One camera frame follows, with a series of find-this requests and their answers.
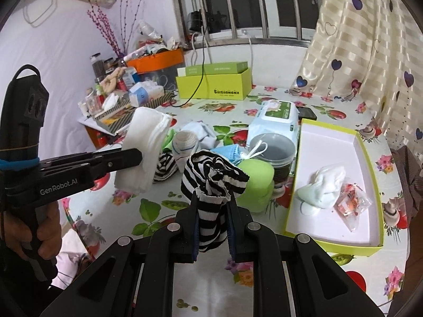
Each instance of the red heart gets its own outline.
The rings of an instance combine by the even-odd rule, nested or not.
[[[351,88],[352,89],[360,89],[360,87],[361,87],[361,82],[358,82],[358,80],[353,80],[352,82],[351,82]]]

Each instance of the green label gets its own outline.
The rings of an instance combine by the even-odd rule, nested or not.
[[[271,116],[273,118],[289,119],[291,111],[291,103],[286,101],[271,101],[267,105],[267,111],[265,116]]]

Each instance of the open box lid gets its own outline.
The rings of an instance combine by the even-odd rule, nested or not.
[[[338,212],[322,209],[314,216],[300,211],[296,190],[310,183],[311,176],[323,166],[341,164],[346,177],[358,184],[373,201],[360,215],[360,224],[350,232]],[[369,155],[357,131],[304,119],[300,132],[293,195],[283,234],[310,235],[325,251],[370,256],[383,246],[383,214],[376,177]]]

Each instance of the hand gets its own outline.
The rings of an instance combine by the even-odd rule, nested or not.
[[[58,202],[47,205],[47,217],[37,230],[37,238],[43,241],[38,254],[45,260],[54,258],[62,247],[62,228]],[[28,260],[24,254],[21,242],[32,240],[31,230],[20,219],[10,213],[4,213],[4,229],[6,245],[17,253],[22,259]]]

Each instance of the blue face mask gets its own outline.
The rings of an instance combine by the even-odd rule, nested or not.
[[[235,165],[241,161],[241,149],[238,144],[225,145],[223,147],[211,149],[210,151],[226,157],[229,162]]]

